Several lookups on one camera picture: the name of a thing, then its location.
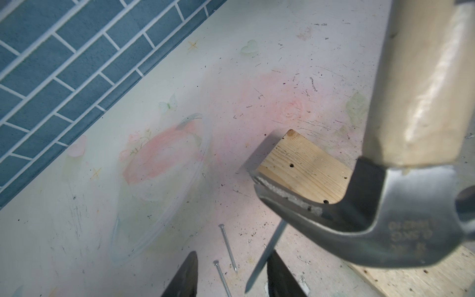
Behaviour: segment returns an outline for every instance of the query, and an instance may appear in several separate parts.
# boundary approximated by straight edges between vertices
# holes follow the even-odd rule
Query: wooden block
[[[316,202],[336,203],[352,171],[294,130],[289,130],[257,168],[282,186]],[[374,269],[351,263],[382,296],[462,297],[475,279],[475,255],[460,247],[439,264],[415,269]]]

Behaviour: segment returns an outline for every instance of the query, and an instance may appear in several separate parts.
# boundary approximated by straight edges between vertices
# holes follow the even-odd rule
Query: nail
[[[219,227],[221,228],[221,232],[223,233],[224,242],[226,243],[226,247],[228,248],[229,257],[231,258],[231,263],[233,263],[234,271],[237,274],[238,267],[236,266],[236,263],[234,262],[234,257],[233,257],[233,253],[231,252],[231,247],[229,246],[228,237],[226,236],[226,231],[224,231],[224,224],[220,224]]]
[[[218,269],[219,277],[221,278],[221,281],[223,282],[223,286],[224,286],[224,289],[226,290],[226,294],[228,295],[228,297],[231,297],[231,292],[229,291],[228,284],[226,283],[226,280],[224,279],[224,275],[221,272],[221,268],[219,268],[219,261],[214,260],[213,264]]]

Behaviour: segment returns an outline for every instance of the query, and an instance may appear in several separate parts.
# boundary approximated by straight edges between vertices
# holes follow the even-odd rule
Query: claw hammer
[[[452,163],[475,105],[475,1],[394,0],[363,139],[343,199],[310,201],[252,172],[258,197],[357,265],[432,265],[475,239],[475,191]]]

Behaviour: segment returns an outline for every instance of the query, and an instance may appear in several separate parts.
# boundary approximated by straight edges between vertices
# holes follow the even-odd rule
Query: hammer head
[[[258,197],[332,254],[379,268],[439,262],[473,234],[455,205],[454,168],[384,168],[358,159],[344,198],[310,201],[253,172]]]

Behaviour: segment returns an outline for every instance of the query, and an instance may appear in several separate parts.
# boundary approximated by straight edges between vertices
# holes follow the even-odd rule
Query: blue tile
[[[54,115],[22,143],[14,153],[34,158],[68,126],[69,122]]]
[[[4,47],[0,47],[0,71],[5,69],[17,56]]]
[[[107,34],[123,47],[135,34],[164,10],[172,0],[142,0],[115,23]]]
[[[130,69],[143,59],[152,47],[142,35],[128,49],[126,49],[114,62],[102,71],[113,82],[121,79]]]
[[[26,132],[17,130],[10,126],[0,126],[0,156],[3,156],[15,143],[18,142]]]
[[[70,90],[52,80],[8,119],[8,122],[31,130],[53,111],[58,104],[63,102],[69,94],[71,94]]]
[[[95,121],[97,121],[100,116],[102,116],[104,112],[97,107],[91,109],[89,113],[87,113],[79,122],[77,122],[74,127],[71,128],[66,134],[64,134],[60,142],[64,144],[71,144],[74,140],[76,140],[79,136],[84,133]]]
[[[6,184],[29,161],[14,156],[8,156],[0,163],[0,186]]]
[[[155,46],[160,44],[178,25],[181,24],[181,18],[175,6],[170,8],[150,29],[147,35]]]
[[[181,14],[186,19],[204,2],[205,0],[180,0],[178,1],[178,7],[181,10]]]
[[[3,192],[0,192],[0,210],[65,149],[64,146],[54,144]]]
[[[114,46],[101,36],[57,77],[73,88],[78,88],[116,52]]]
[[[179,45],[191,32],[194,31],[206,19],[205,10],[200,10],[192,19],[188,21],[178,32],[170,37],[156,52],[154,52],[148,59],[140,66],[139,70],[146,74],[155,65],[157,65],[164,57],[168,55],[177,45]]]
[[[206,9],[208,10],[208,15],[212,15],[226,0],[211,0],[206,4]]]
[[[7,91],[0,89],[0,119],[3,118],[21,99]]]
[[[0,40],[22,52],[73,6],[72,1],[26,0],[0,23]]]
[[[12,70],[1,83],[27,96],[73,53],[51,36]]]
[[[66,103],[58,113],[71,120],[76,120],[111,87],[111,84],[98,75]]]
[[[75,49],[83,46],[124,7],[119,0],[92,0],[56,33]]]
[[[107,95],[99,103],[99,106],[103,109],[109,109],[114,105],[122,96],[127,93],[142,77],[137,71],[132,72],[123,82],[120,83],[109,95]]]

